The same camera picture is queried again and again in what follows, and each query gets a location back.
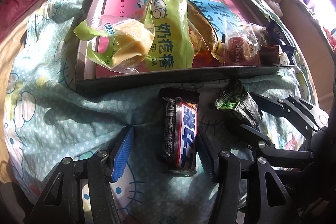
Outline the white yellow snack packet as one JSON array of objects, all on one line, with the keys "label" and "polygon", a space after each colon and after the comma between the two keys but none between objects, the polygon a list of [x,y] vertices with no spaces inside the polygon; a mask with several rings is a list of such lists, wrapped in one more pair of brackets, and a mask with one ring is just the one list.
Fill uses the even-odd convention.
[{"label": "white yellow snack packet", "polygon": [[221,38],[201,10],[187,0],[187,21],[189,37],[194,47],[194,55],[209,51],[220,63],[223,62]]}]

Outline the dark red candy packet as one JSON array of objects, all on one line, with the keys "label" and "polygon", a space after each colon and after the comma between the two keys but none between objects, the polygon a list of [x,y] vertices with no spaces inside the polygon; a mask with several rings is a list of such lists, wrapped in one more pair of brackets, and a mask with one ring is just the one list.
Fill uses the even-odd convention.
[{"label": "dark red candy packet", "polygon": [[280,50],[279,45],[261,45],[260,46],[260,64],[264,66],[280,65]]}]

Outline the Snickers chocolate bar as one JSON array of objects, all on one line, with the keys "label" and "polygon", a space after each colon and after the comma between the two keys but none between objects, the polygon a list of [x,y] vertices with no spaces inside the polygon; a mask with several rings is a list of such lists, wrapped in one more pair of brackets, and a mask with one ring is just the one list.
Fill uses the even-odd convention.
[{"label": "Snickers chocolate bar", "polygon": [[199,93],[177,88],[163,88],[165,127],[158,158],[168,173],[178,176],[196,174]]}]

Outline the grey cardboard box tray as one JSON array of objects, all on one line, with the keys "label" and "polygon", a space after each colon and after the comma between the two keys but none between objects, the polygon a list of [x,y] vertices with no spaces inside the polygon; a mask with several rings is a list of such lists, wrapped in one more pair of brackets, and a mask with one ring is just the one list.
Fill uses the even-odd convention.
[{"label": "grey cardboard box tray", "polygon": [[91,93],[294,66],[294,47],[252,0],[93,0],[74,33],[75,81]]}]

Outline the orange biscuit packet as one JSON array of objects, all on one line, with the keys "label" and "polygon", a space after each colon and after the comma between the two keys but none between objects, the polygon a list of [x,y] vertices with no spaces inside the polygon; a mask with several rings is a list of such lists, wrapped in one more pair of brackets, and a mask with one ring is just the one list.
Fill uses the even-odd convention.
[{"label": "orange biscuit packet", "polygon": [[202,67],[218,67],[220,62],[213,57],[212,53],[209,51],[199,52],[194,56],[193,68],[202,68]]}]

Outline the clear packet red pastry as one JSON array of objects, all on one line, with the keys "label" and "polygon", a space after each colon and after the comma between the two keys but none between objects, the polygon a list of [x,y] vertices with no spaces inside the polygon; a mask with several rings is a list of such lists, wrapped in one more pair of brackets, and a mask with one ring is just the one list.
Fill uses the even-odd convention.
[{"label": "clear packet red pastry", "polygon": [[223,42],[225,67],[260,65],[260,48],[266,45],[265,27],[226,22]]}]

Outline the blue Oreo cookie packet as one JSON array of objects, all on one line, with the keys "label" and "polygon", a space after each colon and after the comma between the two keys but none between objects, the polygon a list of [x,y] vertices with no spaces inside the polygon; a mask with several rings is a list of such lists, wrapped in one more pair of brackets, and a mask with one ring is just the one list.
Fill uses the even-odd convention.
[{"label": "blue Oreo cookie packet", "polygon": [[278,25],[277,22],[275,22],[273,19],[270,20],[270,23],[268,27],[266,28],[268,34],[273,39],[273,42],[276,45],[279,45],[284,53],[287,54],[290,65],[294,64],[293,61],[293,54],[295,51],[295,47],[290,45],[289,40],[286,38],[284,31],[282,28]]}]

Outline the green milk candy bag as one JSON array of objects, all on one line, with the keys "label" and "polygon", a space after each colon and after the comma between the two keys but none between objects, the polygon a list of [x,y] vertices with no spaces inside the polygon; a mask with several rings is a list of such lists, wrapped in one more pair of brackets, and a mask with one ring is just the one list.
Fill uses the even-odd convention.
[{"label": "green milk candy bag", "polygon": [[168,71],[188,69],[193,64],[187,0],[147,0],[139,19],[90,16],[73,32],[86,42],[95,37],[108,39],[102,53],[88,45],[87,57],[112,72]]}]

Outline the black green snack packet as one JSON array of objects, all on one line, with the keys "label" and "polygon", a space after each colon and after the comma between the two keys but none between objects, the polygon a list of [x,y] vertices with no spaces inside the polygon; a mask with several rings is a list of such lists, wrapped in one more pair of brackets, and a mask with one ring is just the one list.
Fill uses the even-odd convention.
[{"label": "black green snack packet", "polygon": [[230,80],[216,99],[217,110],[231,116],[240,124],[257,129],[263,114],[256,101],[239,80]]}]

